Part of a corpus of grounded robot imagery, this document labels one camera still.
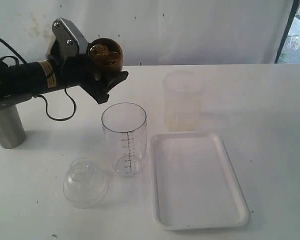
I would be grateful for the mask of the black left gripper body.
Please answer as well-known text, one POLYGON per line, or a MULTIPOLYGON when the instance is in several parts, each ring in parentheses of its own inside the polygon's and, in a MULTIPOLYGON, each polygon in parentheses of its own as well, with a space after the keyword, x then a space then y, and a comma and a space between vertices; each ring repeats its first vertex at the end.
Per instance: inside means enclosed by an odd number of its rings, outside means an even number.
POLYGON ((103 72, 86 54, 79 54, 64 60, 57 41, 52 41, 46 53, 47 62, 53 71, 47 80, 46 93, 79 86, 98 104, 106 103, 109 92, 125 81, 127 71, 103 72))

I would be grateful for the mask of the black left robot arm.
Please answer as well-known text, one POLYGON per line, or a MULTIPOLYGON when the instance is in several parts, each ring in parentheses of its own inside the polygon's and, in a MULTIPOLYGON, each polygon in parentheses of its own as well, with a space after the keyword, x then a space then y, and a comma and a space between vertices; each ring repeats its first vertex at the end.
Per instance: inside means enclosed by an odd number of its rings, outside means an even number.
POLYGON ((98 104, 106 103, 109 92, 128 77, 127 71, 98 68, 87 54, 64 62, 56 53, 47 60, 8 66, 0 58, 0 110, 31 98, 79 86, 98 104))

